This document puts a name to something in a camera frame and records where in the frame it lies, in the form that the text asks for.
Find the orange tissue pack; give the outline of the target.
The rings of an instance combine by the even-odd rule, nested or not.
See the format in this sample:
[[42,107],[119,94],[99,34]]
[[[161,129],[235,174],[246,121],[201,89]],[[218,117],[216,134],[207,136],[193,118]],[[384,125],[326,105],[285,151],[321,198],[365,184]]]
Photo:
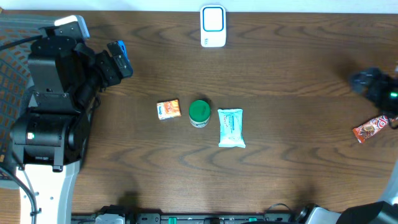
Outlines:
[[159,120],[176,118],[182,115],[178,99],[163,101],[157,103],[156,106],[157,106],[157,115]]

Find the green lid white jar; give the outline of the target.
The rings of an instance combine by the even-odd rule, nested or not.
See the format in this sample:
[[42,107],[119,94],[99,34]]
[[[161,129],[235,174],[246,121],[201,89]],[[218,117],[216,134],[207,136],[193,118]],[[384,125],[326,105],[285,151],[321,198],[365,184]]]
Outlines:
[[190,122],[194,127],[203,128],[210,120],[211,108],[206,101],[196,100],[191,103],[188,114]]

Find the light green wet wipes pack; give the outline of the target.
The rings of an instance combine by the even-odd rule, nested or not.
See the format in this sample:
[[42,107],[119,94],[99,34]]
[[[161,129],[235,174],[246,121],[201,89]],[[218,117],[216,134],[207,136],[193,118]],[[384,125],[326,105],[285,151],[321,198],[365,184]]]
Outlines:
[[219,147],[241,147],[246,144],[243,138],[243,110],[218,109],[220,121]]

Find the orange red snack bag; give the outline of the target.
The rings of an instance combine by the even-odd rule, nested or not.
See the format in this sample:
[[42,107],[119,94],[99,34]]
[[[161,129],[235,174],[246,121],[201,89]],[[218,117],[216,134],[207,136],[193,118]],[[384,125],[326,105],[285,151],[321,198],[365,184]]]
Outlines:
[[393,121],[397,121],[397,118],[392,119],[388,118],[386,115],[381,115],[356,128],[353,128],[353,133],[358,142],[363,143],[365,140],[377,134],[380,130],[388,126]]

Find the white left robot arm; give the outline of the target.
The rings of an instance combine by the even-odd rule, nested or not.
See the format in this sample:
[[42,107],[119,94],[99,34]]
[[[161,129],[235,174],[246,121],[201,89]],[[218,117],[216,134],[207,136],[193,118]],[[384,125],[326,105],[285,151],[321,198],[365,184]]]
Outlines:
[[21,193],[21,223],[70,223],[76,178],[99,92],[133,74],[126,46],[96,53],[83,38],[33,37],[33,86],[10,132],[14,169],[3,168]]

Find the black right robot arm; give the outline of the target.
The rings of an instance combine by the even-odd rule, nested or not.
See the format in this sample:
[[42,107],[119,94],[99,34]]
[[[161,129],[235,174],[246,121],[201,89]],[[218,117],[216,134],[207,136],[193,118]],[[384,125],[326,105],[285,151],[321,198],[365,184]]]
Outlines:
[[[350,84],[353,91],[363,95],[381,112],[380,116],[353,129],[360,143],[386,126],[397,129],[393,124],[397,121],[397,78],[378,68],[369,68],[353,75]],[[377,202],[351,207],[342,213],[309,205],[294,218],[294,223],[397,224],[397,166]]]

